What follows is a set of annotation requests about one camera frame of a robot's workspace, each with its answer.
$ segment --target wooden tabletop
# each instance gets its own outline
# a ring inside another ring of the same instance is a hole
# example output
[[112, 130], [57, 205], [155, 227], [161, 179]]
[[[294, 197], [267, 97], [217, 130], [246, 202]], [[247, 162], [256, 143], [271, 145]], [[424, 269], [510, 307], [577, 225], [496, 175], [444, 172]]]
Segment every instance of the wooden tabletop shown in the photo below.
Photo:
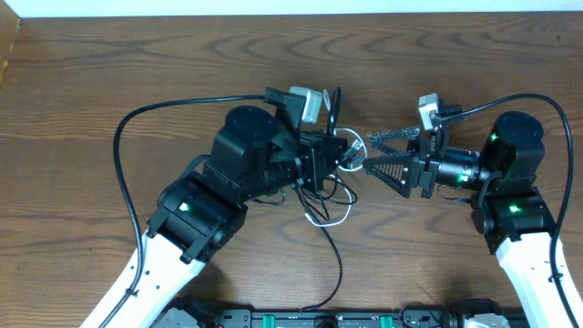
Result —
[[[465, 108], [517, 92], [555, 98], [575, 140], [561, 238], [581, 292], [582, 73], [583, 14], [26, 19], [0, 88], [0, 325], [79, 326], [127, 263], [135, 244], [112, 138], [129, 111], [294, 85], [341, 86], [339, 126], [364, 135], [418, 124], [418, 98], [433, 92]], [[159, 193], [210, 151], [231, 107], [167, 108], [129, 123], [121, 152], [142, 228]], [[567, 152], [548, 105], [493, 108], [455, 127], [451, 143], [481, 149], [507, 110], [544, 125], [536, 185], [557, 215]], [[519, 305], [469, 206], [421, 199], [420, 190], [405, 200], [363, 172], [343, 176], [359, 202], [330, 229], [344, 277], [327, 309], [477, 297]], [[251, 204], [243, 228], [187, 292], [298, 309], [326, 298], [337, 276], [330, 245], [289, 197], [280, 208]]]

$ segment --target white background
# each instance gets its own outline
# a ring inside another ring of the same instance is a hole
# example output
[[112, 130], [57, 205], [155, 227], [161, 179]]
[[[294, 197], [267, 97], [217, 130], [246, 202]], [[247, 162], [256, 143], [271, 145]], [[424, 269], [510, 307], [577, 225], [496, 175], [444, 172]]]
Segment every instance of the white background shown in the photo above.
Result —
[[22, 18], [583, 11], [583, 0], [5, 0]]

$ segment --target green indicator light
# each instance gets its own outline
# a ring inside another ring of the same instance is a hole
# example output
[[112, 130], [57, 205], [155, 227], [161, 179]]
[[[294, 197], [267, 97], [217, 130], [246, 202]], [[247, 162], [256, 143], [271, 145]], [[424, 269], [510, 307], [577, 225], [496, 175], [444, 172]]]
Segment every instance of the green indicator light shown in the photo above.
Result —
[[182, 203], [182, 204], [180, 204], [179, 210], [189, 211], [190, 210], [190, 206], [187, 203]]

